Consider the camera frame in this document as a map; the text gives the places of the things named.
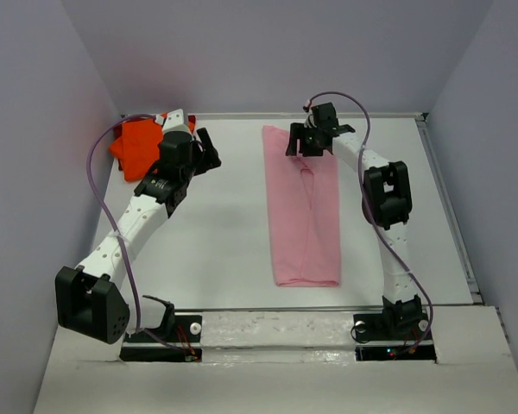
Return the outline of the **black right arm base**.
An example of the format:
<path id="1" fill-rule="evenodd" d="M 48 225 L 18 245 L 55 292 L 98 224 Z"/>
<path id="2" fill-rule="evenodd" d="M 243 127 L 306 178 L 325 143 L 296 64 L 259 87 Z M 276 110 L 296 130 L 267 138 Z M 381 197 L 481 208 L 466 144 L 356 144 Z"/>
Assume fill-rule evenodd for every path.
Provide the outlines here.
<path id="1" fill-rule="evenodd" d="M 417 344 L 426 330 L 427 316 L 395 333 L 390 333 L 380 324 L 381 316 L 378 313 L 359 313 L 353 316 L 350 336 L 356 343 L 357 361 L 437 360 L 431 332 Z"/>

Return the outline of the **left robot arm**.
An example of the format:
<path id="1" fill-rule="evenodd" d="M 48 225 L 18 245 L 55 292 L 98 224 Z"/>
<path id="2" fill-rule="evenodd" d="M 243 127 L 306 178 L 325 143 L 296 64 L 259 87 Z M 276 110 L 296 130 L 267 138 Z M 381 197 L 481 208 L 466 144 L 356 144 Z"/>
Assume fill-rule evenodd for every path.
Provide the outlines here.
<path id="1" fill-rule="evenodd" d="M 194 134 L 170 130 L 158 148 L 158 159 L 136 186 L 122 216 L 114 219 L 105 213 L 111 225 L 108 235 L 75 268 L 58 271 L 54 288 L 61 327 L 107 344 L 143 329 L 156 341 L 172 335 L 174 320 L 160 310 L 149 313 L 142 326 L 131 263 L 186 198 L 191 180 L 222 161 L 205 128 Z"/>

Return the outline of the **pink t shirt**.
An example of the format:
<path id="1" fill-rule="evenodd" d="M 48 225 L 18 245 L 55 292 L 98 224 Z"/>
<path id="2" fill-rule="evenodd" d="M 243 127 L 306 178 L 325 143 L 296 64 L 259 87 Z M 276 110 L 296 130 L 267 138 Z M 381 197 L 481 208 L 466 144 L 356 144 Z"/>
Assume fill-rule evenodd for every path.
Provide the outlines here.
<path id="1" fill-rule="evenodd" d="M 268 234 L 275 284 L 338 287 L 341 282 L 338 162 L 287 156 L 289 133 L 262 128 Z"/>

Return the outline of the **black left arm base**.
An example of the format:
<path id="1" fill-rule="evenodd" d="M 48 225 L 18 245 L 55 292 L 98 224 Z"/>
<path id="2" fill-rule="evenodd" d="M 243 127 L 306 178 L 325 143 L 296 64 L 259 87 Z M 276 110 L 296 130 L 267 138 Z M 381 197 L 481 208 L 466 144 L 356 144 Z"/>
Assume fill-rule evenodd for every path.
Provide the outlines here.
<path id="1" fill-rule="evenodd" d="M 144 328 L 123 338 L 119 358 L 124 362 L 194 363 L 202 361 L 201 334 L 203 316 L 196 312 L 178 312 L 173 303 L 144 295 L 162 306 L 162 319 L 152 328 Z"/>

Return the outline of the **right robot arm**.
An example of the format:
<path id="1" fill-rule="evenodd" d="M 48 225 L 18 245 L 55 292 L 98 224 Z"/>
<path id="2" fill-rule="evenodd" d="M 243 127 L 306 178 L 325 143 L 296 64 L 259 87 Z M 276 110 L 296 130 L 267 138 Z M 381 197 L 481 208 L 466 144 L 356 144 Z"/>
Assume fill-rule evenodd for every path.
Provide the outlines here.
<path id="1" fill-rule="evenodd" d="M 371 121 L 366 116 L 363 139 L 353 127 L 342 124 L 332 103 L 309 102 L 304 122 L 290 126 L 286 155 L 322 156 L 329 152 L 358 176 L 363 215 L 375 231 L 383 272 L 382 311 L 365 324 L 366 331 L 381 331 L 399 338 L 416 330 L 426 336 L 433 323 L 433 305 L 424 310 L 426 290 L 407 264 L 407 224 L 413 208 L 407 165 L 389 161 L 368 149 Z"/>

